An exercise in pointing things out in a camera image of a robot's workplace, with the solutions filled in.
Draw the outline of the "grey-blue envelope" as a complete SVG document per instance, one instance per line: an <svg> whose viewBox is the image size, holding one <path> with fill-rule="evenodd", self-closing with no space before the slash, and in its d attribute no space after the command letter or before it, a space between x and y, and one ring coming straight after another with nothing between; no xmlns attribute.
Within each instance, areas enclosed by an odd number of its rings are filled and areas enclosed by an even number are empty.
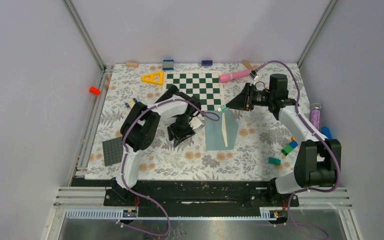
<svg viewBox="0 0 384 240"><path fill-rule="evenodd" d="M206 149L208 151L233 150L239 129L239 125L234 118L233 113L229 109L222 112L206 111L205 113L214 119L217 118L215 114L220 117L219 121L213 121L207 117L205 118L204 128ZM223 113L226 126L227 146L225 145L224 136L222 133Z"/></svg>

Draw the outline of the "small green white peg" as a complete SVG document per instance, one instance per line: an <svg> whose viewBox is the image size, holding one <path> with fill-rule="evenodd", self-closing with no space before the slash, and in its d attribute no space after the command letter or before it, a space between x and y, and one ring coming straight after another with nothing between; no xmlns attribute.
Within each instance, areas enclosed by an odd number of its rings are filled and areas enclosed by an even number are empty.
<svg viewBox="0 0 384 240"><path fill-rule="evenodd" d="M219 108L217 109L217 111L218 111L218 112L222 112L222 111L225 111L225 110L227 110L227 109L228 109L228 107L225 106L225 105L223 105L223 106L219 107Z"/></svg>

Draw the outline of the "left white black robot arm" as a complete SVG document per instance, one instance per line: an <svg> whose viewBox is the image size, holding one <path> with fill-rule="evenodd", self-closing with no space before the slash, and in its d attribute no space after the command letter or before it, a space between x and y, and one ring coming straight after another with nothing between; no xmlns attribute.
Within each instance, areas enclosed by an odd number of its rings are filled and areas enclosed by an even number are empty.
<svg viewBox="0 0 384 240"><path fill-rule="evenodd" d="M183 92L165 93L151 105L141 102L134 105L120 129L123 152L116 182L121 188L115 197L122 205L128 206L135 200L131 188L138 181L139 159L142 151L153 143L160 121L175 118L175 122L167 127L167 133L168 140L177 147L195 135L190 122L201 109L198 98Z"/></svg>

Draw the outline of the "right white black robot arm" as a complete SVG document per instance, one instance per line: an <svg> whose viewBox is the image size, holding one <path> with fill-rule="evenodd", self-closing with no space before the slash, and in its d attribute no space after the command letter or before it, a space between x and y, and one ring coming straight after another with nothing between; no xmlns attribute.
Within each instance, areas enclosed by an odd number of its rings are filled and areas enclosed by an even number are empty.
<svg viewBox="0 0 384 240"><path fill-rule="evenodd" d="M299 112L298 101L289 97L286 75L270 75L269 88L264 90L246 83L226 106L241 111L252 111L255 106L267 107L299 144L293 172L275 178L275 187L266 193L271 205L281 205L287 199L287 194L306 190L328 193L338 187L342 146L338 140L328 139L321 134Z"/></svg>

